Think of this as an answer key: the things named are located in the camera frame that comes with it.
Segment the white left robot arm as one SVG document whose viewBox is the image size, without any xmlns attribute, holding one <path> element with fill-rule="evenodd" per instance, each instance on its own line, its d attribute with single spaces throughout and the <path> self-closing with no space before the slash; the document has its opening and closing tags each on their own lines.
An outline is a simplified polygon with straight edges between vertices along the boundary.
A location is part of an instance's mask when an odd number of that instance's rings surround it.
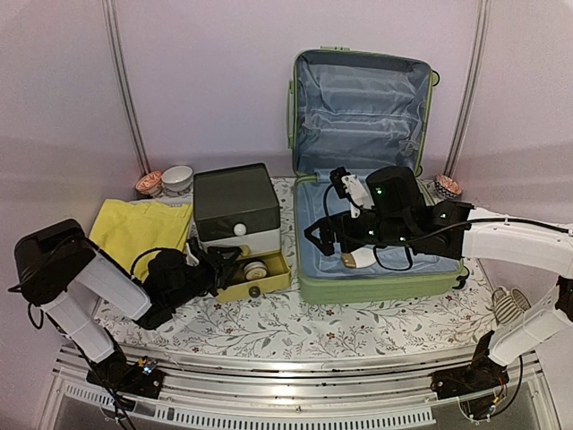
<svg viewBox="0 0 573 430">
<path fill-rule="evenodd" d="M 75 343 L 89 366 L 88 383 L 112 395 L 155 400 L 165 373 L 151 357 L 129 363 L 85 298 L 108 302 L 128 321 L 154 331 L 192 299 L 215 296 L 241 254 L 236 246 L 204 248 L 192 237 L 183 251 L 154 247 L 124 268 L 75 219 L 65 219 L 19 239 L 13 249 L 19 282 L 9 290 Z"/>
</svg>

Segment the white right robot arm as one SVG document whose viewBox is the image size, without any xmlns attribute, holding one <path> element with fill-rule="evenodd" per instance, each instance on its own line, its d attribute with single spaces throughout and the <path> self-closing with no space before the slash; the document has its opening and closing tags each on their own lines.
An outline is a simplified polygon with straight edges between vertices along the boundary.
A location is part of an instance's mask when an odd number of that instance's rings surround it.
<svg viewBox="0 0 573 430">
<path fill-rule="evenodd" d="M 323 255 L 400 247 L 453 260 L 504 262 L 552 273 L 543 293 L 518 278 L 492 293 L 496 327 L 469 363 L 431 375 L 440 400 L 508 386 L 508 367 L 572 325 L 572 226 L 501 214 L 457 200 L 429 203 L 410 168 L 385 167 L 364 180 L 343 167 L 329 174 L 323 213 L 304 229 Z"/>
</svg>

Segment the round cream compact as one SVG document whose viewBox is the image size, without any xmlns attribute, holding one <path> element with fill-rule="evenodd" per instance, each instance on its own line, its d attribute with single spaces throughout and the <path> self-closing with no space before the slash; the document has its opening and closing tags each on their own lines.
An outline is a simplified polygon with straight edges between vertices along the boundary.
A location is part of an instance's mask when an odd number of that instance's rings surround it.
<svg viewBox="0 0 573 430">
<path fill-rule="evenodd" d="M 252 261 L 243 267 L 244 277 L 247 281 L 260 280 L 268 276 L 269 270 L 265 262 Z"/>
</svg>

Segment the drawer cabinet with dark top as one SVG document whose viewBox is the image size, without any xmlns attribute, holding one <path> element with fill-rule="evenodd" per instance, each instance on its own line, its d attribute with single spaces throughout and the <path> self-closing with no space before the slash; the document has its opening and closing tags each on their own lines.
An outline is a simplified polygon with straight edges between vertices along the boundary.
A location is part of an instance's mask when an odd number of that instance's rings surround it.
<svg viewBox="0 0 573 430">
<path fill-rule="evenodd" d="M 201 172 L 193 179 L 193 221 L 201 245 L 209 251 L 242 251 L 238 269 L 219 303 L 255 299 L 288 288 L 291 270 L 281 248 L 280 205 L 265 164 Z M 266 263 L 264 279 L 247 281 L 243 267 Z"/>
</svg>

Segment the beige oval compact case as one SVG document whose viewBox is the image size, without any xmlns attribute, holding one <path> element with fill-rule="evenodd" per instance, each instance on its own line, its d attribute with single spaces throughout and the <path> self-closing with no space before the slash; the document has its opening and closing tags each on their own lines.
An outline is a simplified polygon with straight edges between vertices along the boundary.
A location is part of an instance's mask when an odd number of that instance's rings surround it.
<svg viewBox="0 0 573 430">
<path fill-rule="evenodd" d="M 371 248 L 362 247 L 351 253 L 342 253 L 341 261 L 348 269 L 364 269 L 376 263 L 376 257 Z"/>
</svg>

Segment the green hard-shell suitcase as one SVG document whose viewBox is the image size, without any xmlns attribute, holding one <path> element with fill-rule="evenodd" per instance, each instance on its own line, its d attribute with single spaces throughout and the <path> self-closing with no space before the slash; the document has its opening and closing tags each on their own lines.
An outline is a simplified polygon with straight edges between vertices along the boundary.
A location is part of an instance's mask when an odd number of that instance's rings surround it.
<svg viewBox="0 0 573 430">
<path fill-rule="evenodd" d="M 321 217 L 329 173 L 343 167 L 364 180 L 385 167 L 419 176 L 433 87 L 439 76 L 424 61 L 379 53 L 313 49 L 294 62 L 288 99 L 288 142 L 295 172 L 298 279 L 312 305 L 437 296 L 465 286 L 462 260 L 416 254 L 407 266 L 400 247 L 378 251 L 381 264 L 348 269 L 342 252 L 323 255 L 304 237 Z"/>
</svg>

